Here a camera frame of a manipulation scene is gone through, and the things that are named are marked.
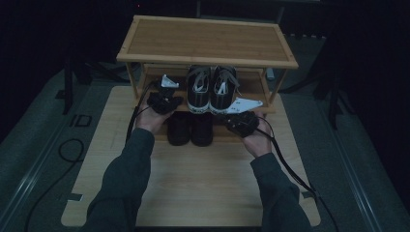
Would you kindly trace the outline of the black white canvas sneaker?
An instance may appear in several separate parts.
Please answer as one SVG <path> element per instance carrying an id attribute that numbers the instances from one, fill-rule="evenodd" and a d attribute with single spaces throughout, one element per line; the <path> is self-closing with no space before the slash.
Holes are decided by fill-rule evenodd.
<path id="1" fill-rule="evenodd" d="M 190 66 L 187 74 L 187 103 L 191 113 L 202 114 L 209 107 L 210 67 Z"/>
<path id="2" fill-rule="evenodd" d="M 239 86 L 234 67 L 217 66 L 211 79 L 210 111 L 213 114 L 222 114 L 231 105 Z"/>

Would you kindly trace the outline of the wooden shoe rack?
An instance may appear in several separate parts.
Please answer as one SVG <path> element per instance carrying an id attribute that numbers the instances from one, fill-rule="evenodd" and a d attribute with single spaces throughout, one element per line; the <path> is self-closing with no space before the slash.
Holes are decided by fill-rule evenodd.
<path id="1" fill-rule="evenodd" d="M 126 64 L 134 99 L 152 80 L 167 74 L 186 94 L 189 66 L 232 66 L 241 83 L 239 98 L 260 100 L 258 109 L 276 111 L 274 90 L 267 85 L 269 68 L 285 72 L 298 63 L 278 25 L 273 23 L 136 15 L 117 55 Z"/>

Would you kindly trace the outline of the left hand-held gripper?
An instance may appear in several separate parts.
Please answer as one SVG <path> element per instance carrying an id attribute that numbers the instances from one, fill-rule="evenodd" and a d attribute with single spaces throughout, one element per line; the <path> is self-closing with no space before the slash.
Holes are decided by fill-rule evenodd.
<path id="1" fill-rule="evenodd" d="M 177 109 L 182 104 L 183 97 L 174 97 L 175 91 L 180 87 L 167 74 L 164 74 L 158 84 L 158 91 L 152 92 L 147 100 L 149 106 L 160 115 L 165 115 Z"/>

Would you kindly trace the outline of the person's left hand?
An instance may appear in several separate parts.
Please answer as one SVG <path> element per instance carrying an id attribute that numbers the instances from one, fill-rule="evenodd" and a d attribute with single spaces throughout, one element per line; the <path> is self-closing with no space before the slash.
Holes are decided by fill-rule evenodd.
<path id="1" fill-rule="evenodd" d="M 141 106 L 141 110 L 135 120 L 135 126 L 140 129 L 147 130 L 152 134 L 156 134 L 161 125 L 172 115 L 172 112 L 166 114 L 159 114 L 153 110 L 147 103 Z"/>

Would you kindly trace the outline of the plain black shoe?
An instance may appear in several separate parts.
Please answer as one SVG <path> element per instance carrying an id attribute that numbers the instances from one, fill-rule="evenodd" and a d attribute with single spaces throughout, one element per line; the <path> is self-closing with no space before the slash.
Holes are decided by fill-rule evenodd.
<path id="1" fill-rule="evenodd" d="M 167 139 L 173 146 L 182 146 L 190 141 L 190 122 L 187 112 L 174 112 L 168 118 Z"/>
<path id="2" fill-rule="evenodd" d="M 213 142 L 213 115 L 211 113 L 192 115 L 191 142 L 199 147 L 209 146 Z"/>

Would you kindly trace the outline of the dark metal stand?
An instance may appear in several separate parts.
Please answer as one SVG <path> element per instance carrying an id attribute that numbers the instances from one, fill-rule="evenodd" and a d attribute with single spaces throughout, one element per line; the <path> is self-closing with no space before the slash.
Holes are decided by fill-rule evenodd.
<path id="1" fill-rule="evenodd" d="M 87 59 L 83 56 L 67 56 L 64 63 L 64 110 L 63 114 L 67 115 L 73 105 L 73 75 L 77 81 L 83 85 L 89 85 L 92 82 L 90 68 Z"/>
<path id="2" fill-rule="evenodd" d="M 341 75 L 335 72 L 320 72 L 316 76 L 318 81 L 317 86 L 313 91 L 313 96 L 316 100 L 325 100 L 329 98 L 328 107 L 328 121 L 331 127 L 337 129 L 337 115 L 342 113 L 342 109 L 339 104 L 351 115 L 355 115 L 356 112 L 351 106 L 348 98 L 341 92 Z"/>

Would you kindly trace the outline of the person's right hand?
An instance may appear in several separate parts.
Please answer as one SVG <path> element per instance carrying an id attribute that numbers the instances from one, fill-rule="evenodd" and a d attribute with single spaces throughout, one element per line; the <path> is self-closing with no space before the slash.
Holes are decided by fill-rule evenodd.
<path id="1" fill-rule="evenodd" d="M 272 152 L 271 140 L 266 136 L 266 134 L 271 135 L 271 129 L 261 112 L 256 111 L 255 115 L 259 120 L 259 131 L 255 131 L 253 134 L 243 138 L 242 142 L 254 158 L 259 158 Z"/>

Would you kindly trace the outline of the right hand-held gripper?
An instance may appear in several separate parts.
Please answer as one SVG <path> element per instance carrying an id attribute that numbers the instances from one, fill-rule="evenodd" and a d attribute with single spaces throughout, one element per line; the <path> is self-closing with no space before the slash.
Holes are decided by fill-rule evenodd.
<path id="1" fill-rule="evenodd" d="M 253 110 L 262 105 L 262 101 L 236 98 L 225 111 L 226 128 L 242 138 L 253 134 L 259 125 Z"/>

